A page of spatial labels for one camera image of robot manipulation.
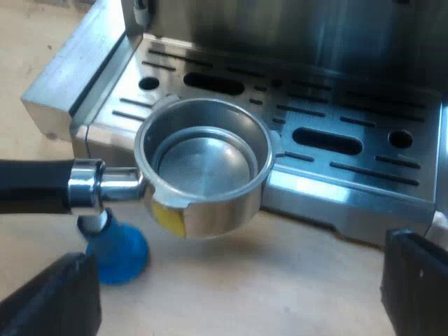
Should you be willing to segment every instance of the countertop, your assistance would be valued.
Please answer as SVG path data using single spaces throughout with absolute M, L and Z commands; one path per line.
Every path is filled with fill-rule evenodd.
M 20 95 L 83 12 L 0 0 L 0 158 L 72 158 L 46 139 Z M 121 207 L 150 245 L 150 265 L 102 286 L 99 335 L 394 335 L 380 301 L 383 253 L 330 230 L 260 212 L 222 239 L 185 241 Z M 0 299 L 67 251 L 84 251 L 73 216 L 0 216 Z

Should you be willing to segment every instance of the espresso machine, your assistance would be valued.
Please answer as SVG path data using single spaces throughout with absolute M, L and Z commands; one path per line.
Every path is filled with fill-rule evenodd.
M 447 22 L 443 0 L 97 0 L 22 101 L 108 167 L 167 95 L 242 106 L 284 150 L 264 209 L 383 245 L 448 214 Z

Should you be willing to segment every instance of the stainless steel grate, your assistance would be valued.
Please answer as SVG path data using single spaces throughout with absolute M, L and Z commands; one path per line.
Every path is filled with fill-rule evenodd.
M 144 36 L 93 123 L 136 132 L 169 94 L 216 97 L 258 113 L 281 135 L 286 154 L 277 166 L 287 174 L 435 201 L 437 93 Z

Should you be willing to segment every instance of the yellow sticker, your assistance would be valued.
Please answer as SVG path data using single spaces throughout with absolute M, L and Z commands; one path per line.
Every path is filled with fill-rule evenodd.
M 186 235 L 182 210 L 167 208 L 156 202 L 151 202 L 151 209 L 162 227 L 172 231 L 176 236 L 184 237 Z

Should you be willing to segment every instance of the black plastic piece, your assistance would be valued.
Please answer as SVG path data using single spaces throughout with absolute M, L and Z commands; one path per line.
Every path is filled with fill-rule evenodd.
M 381 294 L 397 336 L 448 335 L 448 253 L 439 246 L 389 231 Z
M 74 161 L 0 160 L 0 214 L 67 214 Z
M 93 256 L 68 253 L 0 303 L 0 336 L 93 336 L 101 323 Z

